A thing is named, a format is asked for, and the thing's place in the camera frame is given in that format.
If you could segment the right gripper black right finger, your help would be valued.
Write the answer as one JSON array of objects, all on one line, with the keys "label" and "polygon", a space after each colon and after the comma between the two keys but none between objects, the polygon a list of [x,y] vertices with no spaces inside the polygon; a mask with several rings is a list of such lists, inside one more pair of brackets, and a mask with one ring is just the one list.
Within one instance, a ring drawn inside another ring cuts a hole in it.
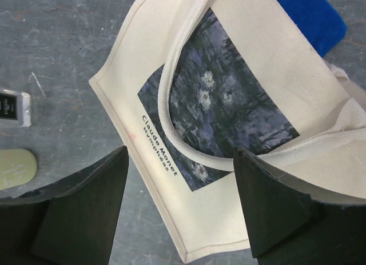
[{"label": "right gripper black right finger", "polygon": [[365,200],[315,186],[245,148],[234,175],[259,264],[364,264]]}]

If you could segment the beige canvas tote bag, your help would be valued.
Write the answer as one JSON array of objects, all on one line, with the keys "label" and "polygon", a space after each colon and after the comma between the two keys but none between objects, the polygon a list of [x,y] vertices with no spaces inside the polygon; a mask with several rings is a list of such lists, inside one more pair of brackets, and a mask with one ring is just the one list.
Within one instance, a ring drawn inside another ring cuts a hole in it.
[{"label": "beige canvas tote bag", "polygon": [[277,0],[135,0],[89,83],[184,263],[250,249],[240,148],[365,200],[365,90]]}]

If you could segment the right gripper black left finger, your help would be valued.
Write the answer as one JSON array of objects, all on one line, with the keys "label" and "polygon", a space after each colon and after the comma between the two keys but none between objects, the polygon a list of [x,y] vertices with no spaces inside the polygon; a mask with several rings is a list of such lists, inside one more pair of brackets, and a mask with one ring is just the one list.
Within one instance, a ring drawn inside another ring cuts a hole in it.
[{"label": "right gripper black left finger", "polygon": [[108,264],[129,154],[119,147],[87,168],[1,199],[2,264]]}]

